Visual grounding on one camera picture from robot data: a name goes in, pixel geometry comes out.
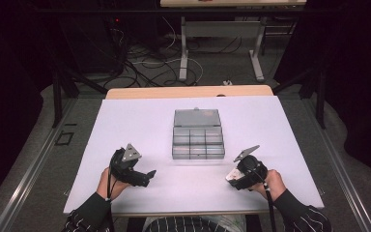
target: sleeve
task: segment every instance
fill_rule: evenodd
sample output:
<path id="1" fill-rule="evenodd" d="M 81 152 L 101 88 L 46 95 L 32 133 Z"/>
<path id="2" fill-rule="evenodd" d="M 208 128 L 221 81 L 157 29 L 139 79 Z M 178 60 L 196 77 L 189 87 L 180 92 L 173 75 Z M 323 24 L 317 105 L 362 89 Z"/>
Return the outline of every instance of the sleeve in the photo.
<path id="1" fill-rule="evenodd" d="M 330 222 L 313 206 L 305 206 L 288 190 L 274 202 L 274 206 L 284 218 L 285 231 L 333 231 Z"/>
<path id="2" fill-rule="evenodd" d="M 77 210 L 68 215 L 62 231 L 99 231 L 107 229 L 108 226 L 113 225 L 113 223 L 109 223 L 111 219 L 110 204 L 97 193 L 93 193 Z"/>

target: white tabletop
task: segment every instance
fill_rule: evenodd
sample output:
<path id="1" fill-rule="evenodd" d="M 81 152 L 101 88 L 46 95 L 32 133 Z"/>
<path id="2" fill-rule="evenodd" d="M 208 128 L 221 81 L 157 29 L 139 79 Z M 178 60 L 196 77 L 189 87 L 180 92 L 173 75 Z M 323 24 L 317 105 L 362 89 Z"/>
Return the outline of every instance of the white tabletop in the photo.
<path id="1" fill-rule="evenodd" d="M 161 7 L 255 7 L 305 5 L 306 0 L 161 0 Z"/>
<path id="2" fill-rule="evenodd" d="M 225 158 L 172 160 L 175 109 L 218 109 Z M 142 158 L 134 169 L 156 170 L 146 187 L 127 188 L 112 204 L 118 216 L 261 213 L 267 201 L 257 192 L 236 190 L 225 176 L 241 150 L 260 145 L 252 155 L 278 170 L 287 188 L 304 204 L 324 207 L 278 97 L 104 100 L 84 152 L 67 214 L 97 188 L 114 152 L 131 143 Z"/>

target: black curtain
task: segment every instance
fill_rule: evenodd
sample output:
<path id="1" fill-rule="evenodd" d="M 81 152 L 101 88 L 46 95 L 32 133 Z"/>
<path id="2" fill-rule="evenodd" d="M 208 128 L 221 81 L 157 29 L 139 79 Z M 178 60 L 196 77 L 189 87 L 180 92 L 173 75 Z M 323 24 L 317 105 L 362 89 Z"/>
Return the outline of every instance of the black curtain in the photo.
<path id="1" fill-rule="evenodd" d="M 0 1 L 0 185 L 35 126 L 50 72 L 16 1 Z"/>
<path id="2" fill-rule="evenodd" d="M 342 3 L 346 2 L 309 0 L 306 7 L 331 8 Z M 346 125 L 348 154 L 371 167 L 371 1 L 348 1 L 335 17 L 301 18 L 275 79 L 283 84 L 313 67 L 326 54 L 331 39 L 334 52 L 326 57 L 326 100 Z M 316 74 L 299 83 L 307 83 Z"/>

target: desk leg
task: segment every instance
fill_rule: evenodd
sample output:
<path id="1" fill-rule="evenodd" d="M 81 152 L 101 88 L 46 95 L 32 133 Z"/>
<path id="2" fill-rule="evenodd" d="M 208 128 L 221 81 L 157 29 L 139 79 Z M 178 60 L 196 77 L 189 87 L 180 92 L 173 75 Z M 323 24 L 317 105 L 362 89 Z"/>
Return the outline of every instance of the desk leg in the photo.
<path id="1" fill-rule="evenodd" d="M 186 50 L 186 19 L 182 16 L 182 61 L 180 63 L 179 80 L 186 80 L 186 67 L 188 62 L 188 51 Z"/>
<path id="2" fill-rule="evenodd" d="M 258 60 L 258 53 L 261 49 L 261 41 L 263 40 L 264 37 L 264 31 L 265 27 L 267 25 L 267 18 L 262 17 L 260 26 L 258 27 L 257 31 L 257 39 L 255 41 L 255 48 L 254 50 L 249 50 L 249 56 L 251 57 L 251 62 L 252 62 L 252 67 L 254 68 L 255 72 L 255 78 L 257 79 L 258 82 L 265 82 L 264 75 L 261 70 L 261 65 Z"/>

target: desk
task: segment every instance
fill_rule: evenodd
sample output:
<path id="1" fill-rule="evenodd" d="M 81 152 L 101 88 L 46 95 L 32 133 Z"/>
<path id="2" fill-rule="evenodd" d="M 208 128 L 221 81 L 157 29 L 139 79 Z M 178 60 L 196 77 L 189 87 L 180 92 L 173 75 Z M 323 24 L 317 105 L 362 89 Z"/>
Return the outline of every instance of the desk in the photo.
<path id="1" fill-rule="evenodd" d="M 215 97 L 218 94 L 227 97 Z M 218 109 L 224 159 L 172 159 L 174 110 L 194 107 Z M 157 173 L 146 188 L 127 188 L 113 202 L 115 216 L 267 212 L 268 203 L 260 194 L 235 190 L 225 181 L 237 165 L 233 159 L 241 150 L 257 144 L 261 147 L 253 155 L 268 169 L 277 169 L 302 203 L 324 207 L 279 99 L 268 86 L 110 90 L 83 154 L 65 214 L 93 193 L 113 153 L 128 143 L 143 156 L 135 170 L 155 169 Z"/>
<path id="2" fill-rule="evenodd" d="M 267 6 L 290 6 L 304 5 L 306 0 L 161 0 L 161 7 L 169 8 L 207 8 L 207 7 L 267 7 Z M 186 80 L 186 67 L 188 50 L 186 49 L 186 37 L 242 37 L 256 38 L 254 49 L 249 50 L 255 78 L 258 82 L 264 82 L 261 65 L 258 61 L 258 53 L 264 37 L 267 18 L 260 21 L 191 21 L 186 22 L 182 16 L 182 59 L 180 65 L 180 80 Z"/>

